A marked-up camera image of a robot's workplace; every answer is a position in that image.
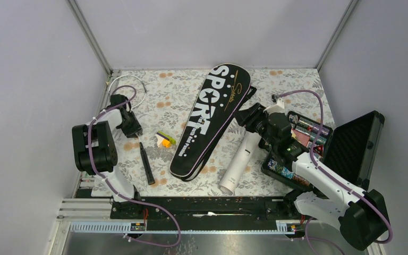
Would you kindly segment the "white shuttlecock tube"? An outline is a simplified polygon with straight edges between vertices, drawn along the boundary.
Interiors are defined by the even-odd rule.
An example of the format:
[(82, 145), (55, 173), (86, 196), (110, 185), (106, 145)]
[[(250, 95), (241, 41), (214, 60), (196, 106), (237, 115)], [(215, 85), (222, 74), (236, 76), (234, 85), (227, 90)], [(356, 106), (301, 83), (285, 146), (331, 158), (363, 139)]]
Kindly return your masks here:
[(229, 195), (234, 195), (235, 189), (253, 155), (258, 148), (261, 136), (257, 133), (246, 131), (244, 139), (239, 146), (235, 156), (230, 162), (226, 172), (221, 179), (218, 188)]

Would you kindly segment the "black racket bag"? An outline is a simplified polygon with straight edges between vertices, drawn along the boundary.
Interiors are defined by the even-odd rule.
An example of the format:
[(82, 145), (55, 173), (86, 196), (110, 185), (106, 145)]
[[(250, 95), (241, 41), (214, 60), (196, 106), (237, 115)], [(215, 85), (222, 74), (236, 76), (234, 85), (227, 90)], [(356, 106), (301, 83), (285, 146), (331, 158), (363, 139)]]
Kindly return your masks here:
[(169, 172), (192, 181), (202, 171), (234, 113), (255, 93), (251, 75), (236, 64), (220, 64), (206, 75), (182, 132)]

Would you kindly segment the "white racket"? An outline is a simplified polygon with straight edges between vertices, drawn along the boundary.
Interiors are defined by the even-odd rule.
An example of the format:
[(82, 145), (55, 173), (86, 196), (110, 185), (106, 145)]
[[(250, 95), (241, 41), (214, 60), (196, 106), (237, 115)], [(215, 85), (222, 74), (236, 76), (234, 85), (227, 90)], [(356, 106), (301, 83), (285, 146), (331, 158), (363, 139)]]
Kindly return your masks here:
[[(143, 98), (136, 105), (133, 106), (131, 104), (131, 102), (129, 102), (125, 106), (121, 106), (121, 107), (118, 108), (119, 111), (120, 111), (120, 108), (124, 108), (127, 111), (132, 111), (133, 112), (133, 110), (135, 108), (138, 108), (141, 105), (141, 103), (145, 100), (146, 95), (147, 95), (147, 88), (146, 88), (145, 83), (140, 78), (138, 78), (137, 76), (127, 74), (127, 75), (121, 75), (121, 76), (116, 77), (110, 83), (110, 85), (108, 87), (108, 96), (109, 96), (109, 100), (110, 100), (110, 106), (114, 106), (114, 105), (117, 105), (119, 103), (123, 103), (123, 102), (128, 100), (125, 96), (122, 96), (122, 95), (116, 96), (115, 95), (116, 92), (118, 91), (118, 89), (121, 89), (121, 88), (131, 88), (133, 90), (133, 96), (129, 99), (129, 101), (131, 101), (132, 99), (135, 98), (137, 90), (134, 87), (132, 87), (131, 85), (122, 85), (122, 86), (118, 86), (118, 87), (115, 87), (114, 89), (112, 89), (113, 84), (117, 80), (119, 80), (121, 78), (126, 78), (126, 77), (132, 77), (132, 78), (137, 79), (141, 83), (142, 88), (143, 88), (143, 92), (144, 92)], [(138, 138), (138, 142), (139, 142), (140, 156), (141, 156), (142, 164), (143, 164), (144, 171), (145, 171), (145, 174), (146, 174), (147, 183), (148, 183), (148, 185), (153, 185), (153, 184), (155, 184), (155, 178), (154, 178), (154, 176), (152, 174), (152, 170), (151, 170), (151, 167), (150, 167), (150, 164), (149, 164), (149, 159), (148, 159), (148, 156), (147, 156), (147, 152), (145, 150), (144, 145), (142, 144), (142, 140), (141, 140), (142, 135), (143, 135), (143, 129), (141, 127), (141, 135), (137, 136), (136, 138)]]

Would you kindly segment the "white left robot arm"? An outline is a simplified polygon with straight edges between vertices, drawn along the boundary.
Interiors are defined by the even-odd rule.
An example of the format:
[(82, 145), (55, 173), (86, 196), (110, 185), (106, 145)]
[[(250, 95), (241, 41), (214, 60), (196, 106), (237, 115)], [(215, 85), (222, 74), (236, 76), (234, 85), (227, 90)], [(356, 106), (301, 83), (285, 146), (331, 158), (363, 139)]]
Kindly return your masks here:
[(110, 105), (87, 124), (72, 128), (74, 160), (77, 169), (95, 177), (112, 194), (114, 202), (124, 203), (123, 211), (130, 218), (143, 213), (143, 203), (134, 184), (119, 169), (113, 131), (121, 130), (127, 138), (142, 134), (130, 99), (124, 95), (110, 96)]

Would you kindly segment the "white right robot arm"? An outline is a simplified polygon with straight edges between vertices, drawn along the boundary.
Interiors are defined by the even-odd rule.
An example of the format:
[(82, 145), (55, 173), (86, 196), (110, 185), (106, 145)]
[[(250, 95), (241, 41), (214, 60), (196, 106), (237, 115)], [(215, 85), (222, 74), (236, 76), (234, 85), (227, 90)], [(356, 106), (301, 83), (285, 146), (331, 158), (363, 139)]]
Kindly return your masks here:
[(384, 233), (392, 238), (382, 194), (368, 192), (318, 162), (312, 149), (292, 138), (286, 114), (269, 113), (256, 103), (236, 112), (235, 119), (248, 132), (260, 135), (258, 146), (268, 152), (262, 171), (295, 188), (293, 199), (283, 205), (288, 218), (303, 214), (323, 221), (357, 250), (365, 250)]

